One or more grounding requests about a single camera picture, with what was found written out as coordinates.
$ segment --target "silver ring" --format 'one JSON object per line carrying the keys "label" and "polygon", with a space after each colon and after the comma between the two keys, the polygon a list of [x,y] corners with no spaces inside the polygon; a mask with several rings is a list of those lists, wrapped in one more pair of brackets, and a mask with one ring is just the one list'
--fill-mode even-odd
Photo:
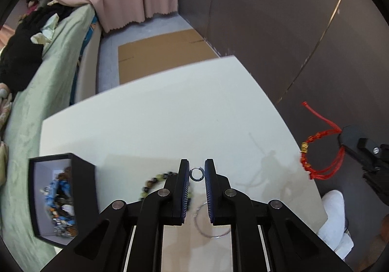
{"label": "silver ring", "polygon": [[[192,171],[193,171],[193,170],[200,170],[200,171],[201,171],[202,176],[201,176],[200,179],[196,179],[196,178],[194,178],[194,177],[192,176]],[[202,167],[193,168],[192,170],[189,171],[189,176],[190,176],[191,179],[192,179],[193,181],[195,181],[195,182],[200,182],[200,181],[204,178],[204,175],[205,175],[205,173],[204,173],[204,169],[203,169]]]}
{"label": "silver ring", "polygon": [[197,214],[198,214],[198,212],[200,211],[200,209],[204,206],[204,205],[206,205],[206,204],[208,204],[207,202],[204,202],[204,203],[202,203],[197,209],[196,209],[196,212],[195,212],[195,214],[194,214],[194,216],[193,216],[193,219],[194,219],[194,225],[196,226],[196,229],[198,230],[198,232],[201,234],[201,235],[203,235],[204,237],[207,237],[207,238],[210,238],[210,239],[217,239],[217,238],[221,238],[221,237],[223,237],[223,236],[225,236],[225,235],[228,235],[230,232],[231,232],[231,228],[228,230],[228,231],[226,231],[225,233],[223,233],[222,235],[219,235],[219,236],[212,236],[212,235],[208,235],[207,233],[204,233],[204,232],[202,232],[201,230],[200,230],[200,227],[197,225]]}

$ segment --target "beaded bracelet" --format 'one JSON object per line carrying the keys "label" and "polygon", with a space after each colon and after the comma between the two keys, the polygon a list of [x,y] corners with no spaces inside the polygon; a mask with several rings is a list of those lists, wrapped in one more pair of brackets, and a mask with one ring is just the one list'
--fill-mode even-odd
{"label": "beaded bracelet", "polygon": [[[157,174],[155,177],[153,177],[151,180],[147,180],[145,183],[145,186],[142,188],[142,193],[141,193],[141,198],[139,199],[140,201],[143,201],[147,195],[149,195],[150,190],[158,183],[166,180],[167,178],[171,177],[172,175],[176,175],[176,172],[168,172],[164,174]],[[192,192],[189,189],[188,193],[188,204],[187,204],[187,209],[189,210],[189,205],[191,202],[192,198]]]}
{"label": "beaded bracelet", "polygon": [[322,170],[315,170],[312,168],[312,166],[308,163],[307,159],[307,153],[308,153],[308,146],[309,143],[314,142],[315,140],[321,139],[324,136],[333,135],[333,134],[339,134],[342,132],[342,129],[336,125],[334,122],[330,121],[329,119],[324,118],[322,115],[317,113],[315,110],[313,110],[307,102],[303,102],[303,106],[305,106],[312,114],[316,115],[323,121],[325,121],[328,125],[332,127],[332,129],[320,131],[316,133],[314,136],[309,136],[305,142],[301,144],[301,158],[300,162],[303,165],[305,171],[309,172],[310,179],[318,179],[318,180],[327,180],[330,177],[332,177],[341,167],[345,155],[345,148],[343,146],[340,147],[338,154],[336,155],[335,159],[332,161],[332,163],[325,169]]}

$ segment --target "bed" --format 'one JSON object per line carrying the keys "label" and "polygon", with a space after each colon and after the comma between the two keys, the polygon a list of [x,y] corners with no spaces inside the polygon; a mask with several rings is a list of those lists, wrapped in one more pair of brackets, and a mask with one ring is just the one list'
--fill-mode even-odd
{"label": "bed", "polygon": [[[87,4],[60,22],[43,51],[43,63],[27,89],[16,95],[5,129],[9,160],[7,182],[0,189],[1,237],[24,271],[40,271],[56,254],[53,246],[35,238],[32,231],[28,159],[39,154],[43,120],[69,106],[81,46],[94,16],[95,10]],[[100,36],[96,23],[79,64],[75,102],[95,94]]]}

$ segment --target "cardboard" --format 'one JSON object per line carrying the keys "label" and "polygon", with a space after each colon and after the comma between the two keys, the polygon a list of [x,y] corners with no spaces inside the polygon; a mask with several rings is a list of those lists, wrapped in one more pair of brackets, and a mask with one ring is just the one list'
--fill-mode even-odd
{"label": "cardboard", "polygon": [[119,46],[120,84],[217,57],[194,29],[134,41]]}

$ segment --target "white table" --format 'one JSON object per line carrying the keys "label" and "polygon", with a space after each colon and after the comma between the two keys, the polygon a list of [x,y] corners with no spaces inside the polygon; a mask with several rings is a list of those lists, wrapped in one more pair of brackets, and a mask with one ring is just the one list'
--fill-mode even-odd
{"label": "white table", "polygon": [[[235,57],[213,59],[130,82],[46,119],[40,155],[73,152],[97,167],[100,211],[116,199],[137,201],[157,173],[215,162],[217,173],[251,199],[282,200],[315,232],[327,219],[300,151],[266,94]],[[204,181],[191,185],[182,227],[165,227],[163,271],[232,271],[231,237],[210,240],[193,224],[206,201]],[[204,231],[206,207],[199,215]]]}

